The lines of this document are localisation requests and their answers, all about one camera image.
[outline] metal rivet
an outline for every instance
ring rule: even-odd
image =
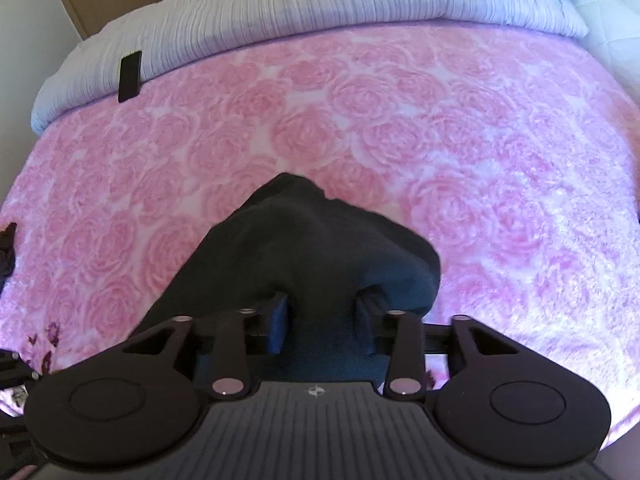
[[[225,377],[213,383],[213,391],[220,395],[235,395],[244,390],[244,383],[240,379]]]
[[[400,377],[391,381],[389,387],[396,394],[413,395],[421,390],[422,385],[411,377]]]

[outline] ribbed gray plate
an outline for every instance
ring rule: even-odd
[[[118,473],[47,465],[33,480],[606,480],[594,466],[496,469],[453,448],[411,402],[367,383],[263,383],[215,404],[180,449]]]

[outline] folded clothing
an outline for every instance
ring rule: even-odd
[[[0,231],[0,294],[4,289],[4,282],[14,273],[15,269],[15,230],[17,225],[11,223],[4,231]]]
[[[385,358],[357,346],[356,295],[375,287],[389,308],[423,316],[439,285],[440,259],[426,240],[283,173],[209,231],[134,334],[173,316],[236,310],[284,292],[293,310],[289,335],[280,355],[252,363],[259,379],[378,381]]]

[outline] white sheet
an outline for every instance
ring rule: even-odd
[[[640,0],[570,0],[590,29],[582,40],[640,104]]]
[[[81,43],[38,94],[41,133],[65,111],[114,93],[120,59],[142,50],[142,80],[225,50],[360,23],[449,18],[581,37],[567,0],[164,0],[135,10]]]

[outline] pink floral blanket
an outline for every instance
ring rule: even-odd
[[[589,54],[516,28],[377,25],[201,60],[37,143],[0,213],[18,224],[0,347],[52,372],[123,340],[211,225],[290,171],[430,240],[430,321],[472,315],[586,377],[613,441],[640,420],[639,128]]]

